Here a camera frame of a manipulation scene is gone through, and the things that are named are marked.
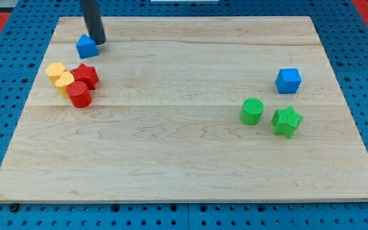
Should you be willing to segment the black cylindrical robot arm stick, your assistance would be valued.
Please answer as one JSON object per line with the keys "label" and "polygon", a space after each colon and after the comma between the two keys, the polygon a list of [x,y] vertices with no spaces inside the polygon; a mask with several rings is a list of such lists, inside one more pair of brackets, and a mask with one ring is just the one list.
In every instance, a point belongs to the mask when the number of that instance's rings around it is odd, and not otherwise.
{"label": "black cylindrical robot arm stick", "polygon": [[102,16],[97,0],[79,0],[80,8],[90,38],[97,44],[103,45],[106,41]]}

